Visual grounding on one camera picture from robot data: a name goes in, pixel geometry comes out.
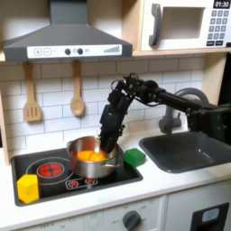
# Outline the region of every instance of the microwave door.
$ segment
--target microwave door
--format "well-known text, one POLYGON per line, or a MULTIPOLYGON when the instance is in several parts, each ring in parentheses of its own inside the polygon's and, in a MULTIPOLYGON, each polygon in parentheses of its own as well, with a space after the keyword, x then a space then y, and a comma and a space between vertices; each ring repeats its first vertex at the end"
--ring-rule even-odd
POLYGON ((207 47, 213 5, 208 7, 208 1, 200 1, 199 6, 175 6, 177 2, 174 6, 166 1, 144 2, 141 51, 207 47))

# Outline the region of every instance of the sink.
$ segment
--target sink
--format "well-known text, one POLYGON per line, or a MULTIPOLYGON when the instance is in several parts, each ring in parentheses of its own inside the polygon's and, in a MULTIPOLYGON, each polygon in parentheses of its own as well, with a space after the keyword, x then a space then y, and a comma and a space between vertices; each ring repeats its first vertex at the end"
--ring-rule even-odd
POLYGON ((181 173, 231 162, 231 146, 203 133, 179 133, 144 138, 141 148, 162 170, 181 173))

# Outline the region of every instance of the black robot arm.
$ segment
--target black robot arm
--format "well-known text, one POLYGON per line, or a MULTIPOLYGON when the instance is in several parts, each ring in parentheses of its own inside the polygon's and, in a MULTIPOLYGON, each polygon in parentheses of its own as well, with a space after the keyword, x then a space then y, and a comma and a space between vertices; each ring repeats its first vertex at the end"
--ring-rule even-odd
POLYGON ((186 113, 191 131, 203 132, 224 143, 231 144, 231 106, 202 106, 200 103, 178 97, 159 88, 152 80, 143 81, 135 74, 118 80, 109 94, 108 102, 100 119, 101 150, 111 152, 125 128, 122 125, 133 100, 147 106, 164 104, 186 113))

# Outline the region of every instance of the black stovetop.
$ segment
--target black stovetop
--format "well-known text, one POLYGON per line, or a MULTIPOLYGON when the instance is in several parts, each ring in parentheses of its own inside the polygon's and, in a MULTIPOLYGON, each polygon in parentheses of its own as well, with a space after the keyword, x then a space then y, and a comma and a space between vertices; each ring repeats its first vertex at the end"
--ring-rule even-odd
POLYGON ((124 166, 116 168, 105 178, 83 179, 69 168, 67 149, 15 156, 12 159, 12 171, 14 198, 17 206, 27 206, 18 199, 17 192, 17 181, 24 174, 37 174, 38 176, 40 199, 31 204, 107 189, 143 179, 139 171, 126 162, 124 166))

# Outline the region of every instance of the stainless steel pot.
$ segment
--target stainless steel pot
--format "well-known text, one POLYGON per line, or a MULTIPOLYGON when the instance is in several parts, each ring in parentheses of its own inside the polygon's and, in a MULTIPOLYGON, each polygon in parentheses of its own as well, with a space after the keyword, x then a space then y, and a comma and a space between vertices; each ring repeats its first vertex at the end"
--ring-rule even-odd
POLYGON ((123 159, 119 155, 118 145, 108 154, 108 159, 102 162, 84 162, 71 154, 71 152, 78 153, 85 150, 100 152, 100 141, 94 136, 81 137, 68 142, 67 146, 70 157, 70 168, 74 173, 83 178, 103 178, 123 164, 123 159))

